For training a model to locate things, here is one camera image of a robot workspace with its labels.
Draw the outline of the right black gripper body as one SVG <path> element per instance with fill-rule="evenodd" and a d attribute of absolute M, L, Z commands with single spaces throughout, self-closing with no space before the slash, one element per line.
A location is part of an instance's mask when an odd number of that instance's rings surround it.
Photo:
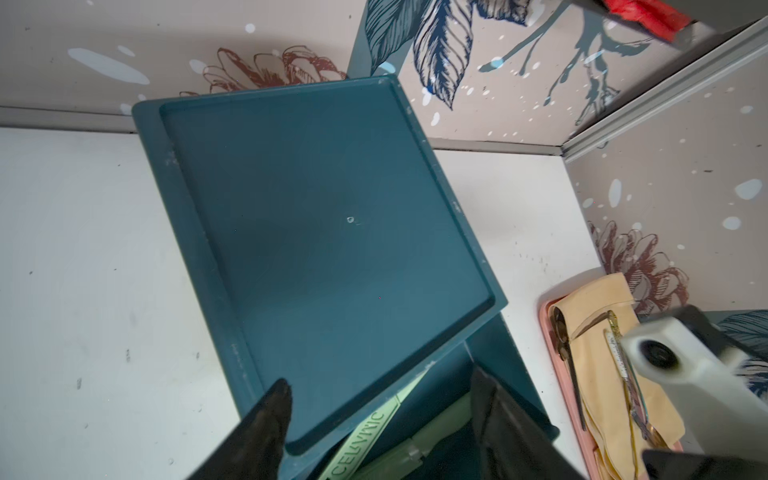
<path fill-rule="evenodd" d="M 767 479 L 766 451 L 726 456 L 653 449 L 644 451 L 642 460 L 650 479 Z"/>

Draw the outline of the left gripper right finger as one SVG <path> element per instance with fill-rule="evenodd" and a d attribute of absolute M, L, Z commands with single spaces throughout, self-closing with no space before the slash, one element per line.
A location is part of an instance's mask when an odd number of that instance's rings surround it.
<path fill-rule="evenodd" d="M 580 479 L 544 432 L 480 367 L 471 377 L 471 425 L 484 479 Z"/>

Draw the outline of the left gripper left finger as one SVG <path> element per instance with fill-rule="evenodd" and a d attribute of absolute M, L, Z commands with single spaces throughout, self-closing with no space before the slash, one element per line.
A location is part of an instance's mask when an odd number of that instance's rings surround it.
<path fill-rule="evenodd" d="M 189 479 L 277 479 L 293 406 L 277 380 Z"/>

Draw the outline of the green fruit knife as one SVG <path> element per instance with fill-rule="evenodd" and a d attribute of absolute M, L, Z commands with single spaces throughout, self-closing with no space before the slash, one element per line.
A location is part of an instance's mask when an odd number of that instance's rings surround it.
<path fill-rule="evenodd" d="M 421 382 L 424 373 L 417 376 L 395 396 L 387 400 L 363 420 L 344 440 L 319 475 L 321 480 L 351 479 L 388 427 L 404 401 Z"/>
<path fill-rule="evenodd" d="M 471 419 L 471 398 L 467 393 L 438 414 L 412 437 L 378 457 L 353 475 L 353 479 L 404 479 L 418 468 L 443 440 Z"/>

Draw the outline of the teal yellow drawer cabinet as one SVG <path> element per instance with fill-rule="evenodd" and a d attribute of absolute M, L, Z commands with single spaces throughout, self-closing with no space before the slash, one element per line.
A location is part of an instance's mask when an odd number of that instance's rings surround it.
<path fill-rule="evenodd" d="M 394 76 L 150 100 L 132 116 L 237 411 L 291 386 L 279 478 L 317 476 L 422 373 L 372 456 L 466 394 L 476 366 L 558 436 Z"/>

